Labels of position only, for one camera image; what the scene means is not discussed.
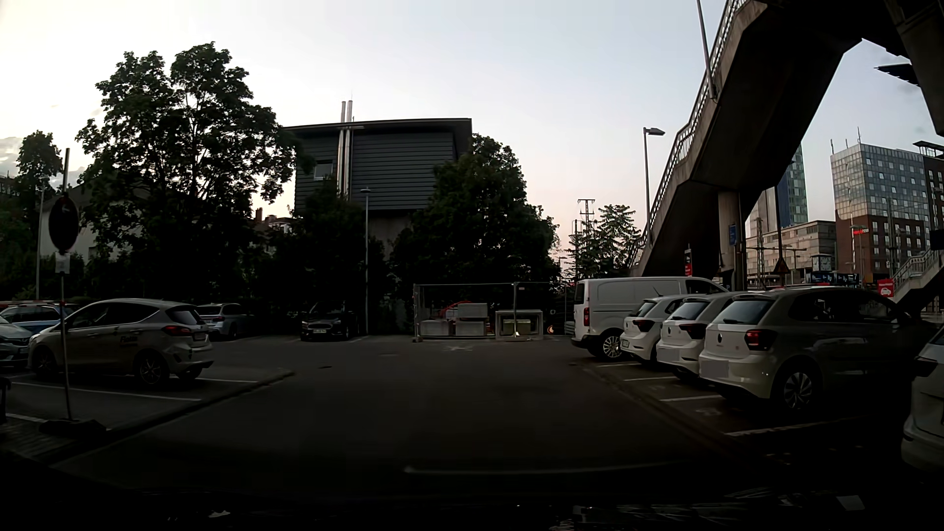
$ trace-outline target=hubcap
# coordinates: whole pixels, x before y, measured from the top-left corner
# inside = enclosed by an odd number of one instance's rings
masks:
[[[615,335],[611,335],[603,340],[603,353],[608,358],[619,357],[619,340]]]
[[[148,384],[156,384],[160,381],[160,364],[154,358],[148,356],[141,362],[141,379]]]
[[[803,409],[813,399],[813,380],[803,372],[794,372],[784,382],[784,402],[790,409]]]

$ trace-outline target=sign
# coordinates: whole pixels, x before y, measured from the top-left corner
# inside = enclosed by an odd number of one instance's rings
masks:
[[[879,279],[879,295],[882,297],[888,297],[891,299],[895,297],[895,280],[894,279]]]
[[[49,238],[59,252],[67,252],[78,237],[78,208],[68,196],[56,199],[49,211]]]

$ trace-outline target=tail light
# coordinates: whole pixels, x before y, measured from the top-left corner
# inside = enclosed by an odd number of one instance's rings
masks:
[[[192,335],[194,333],[193,330],[187,328],[186,326],[177,326],[174,324],[167,325],[161,328],[161,330],[163,330],[165,334],[176,336]]]
[[[921,378],[927,378],[931,376],[931,373],[937,368],[937,361],[931,358],[926,358],[924,356],[918,356],[914,362],[914,375],[920,376]]]
[[[744,332],[744,342],[752,351],[768,351],[773,345],[777,333],[772,330],[748,330]]]
[[[648,332],[652,330],[652,325],[655,324],[655,321],[650,321],[648,319],[633,319],[632,324],[636,325],[636,328],[639,329],[639,332]]]
[[[705,338],[705,329],[708,328],[708,323],[702,322],[689,322],[679,325],[679,328],[688,332],[688,336],[692,339],[704,339]]]

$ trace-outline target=dark car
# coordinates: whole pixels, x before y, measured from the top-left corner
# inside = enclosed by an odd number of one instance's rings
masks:
[[[316,302],[307,314],[301,316],[302,341],[316,337],[349,339],[357,331],[357,314],[350,311],[343,300]]]

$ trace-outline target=lamp post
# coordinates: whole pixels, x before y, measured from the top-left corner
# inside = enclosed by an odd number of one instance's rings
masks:
[[[649,232],[649,143],[646,140],[646,135],[662,136],[664,134],[666,132],[659,128],[643,128],[643,159],[646,164],[646,234],[649,235],[650,243],[652,234]]]
[[[369,298],[367,297],[367,287],[370,284],[368,275],[368,265],[367,259],[370,257],[370,231],[369,225],[367,222],[370,219],[370,188],[362,188],[361,193],[363,194],[363,334],[368,334],[367,325],[368,320],[368,308],[370,307]]]

